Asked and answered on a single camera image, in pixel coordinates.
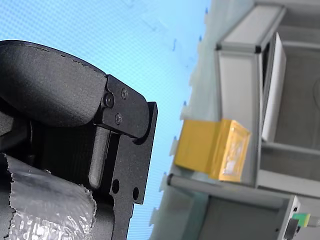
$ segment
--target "white surface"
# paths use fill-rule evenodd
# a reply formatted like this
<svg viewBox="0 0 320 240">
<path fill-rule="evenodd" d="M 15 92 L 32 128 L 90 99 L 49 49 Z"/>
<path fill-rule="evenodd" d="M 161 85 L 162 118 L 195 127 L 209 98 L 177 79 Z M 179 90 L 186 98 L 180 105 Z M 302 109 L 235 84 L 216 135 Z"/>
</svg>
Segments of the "white surface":
<svg viewBox="0 0 320 240">
<path fill-rule="evenodd" d="M 223 42 L 258 45 L 280 10 L 280 6 L 257 5 Z"/>
<path fill-rule="evenodd" d="M 276 34 L 271 83 L 262 129 L 262 139 L 274 142 L 277 130 L 281 96 L 285 81 L 287 58 L 279 34 Z"/>
<path fill-rule="evenodd" d="M 293 194 L 320 198 L 320 182 L 305 178 L 260 170 L 258 185 Z"/>
<path fill-rule="evenodd" d="M 261 54 L 219 51 L 222 117 L 238 121 L 251 132 L 242 182 L 255 182 L 261 119 Z"/>
</svg>

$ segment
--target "aluminum foil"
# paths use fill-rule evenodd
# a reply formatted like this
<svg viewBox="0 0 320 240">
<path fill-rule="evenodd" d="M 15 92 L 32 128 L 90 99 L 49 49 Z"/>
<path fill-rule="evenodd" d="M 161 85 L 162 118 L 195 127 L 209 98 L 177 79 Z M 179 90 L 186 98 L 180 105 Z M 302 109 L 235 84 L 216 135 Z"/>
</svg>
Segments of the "aluminum foil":
<svg viewBox="0 0 320 240">
<path fill-rule="evenodd" d="M 96 202 L 85 187 L 6 156 L 15 210 L 6 240 L 90 240 Z"/>
</svg>

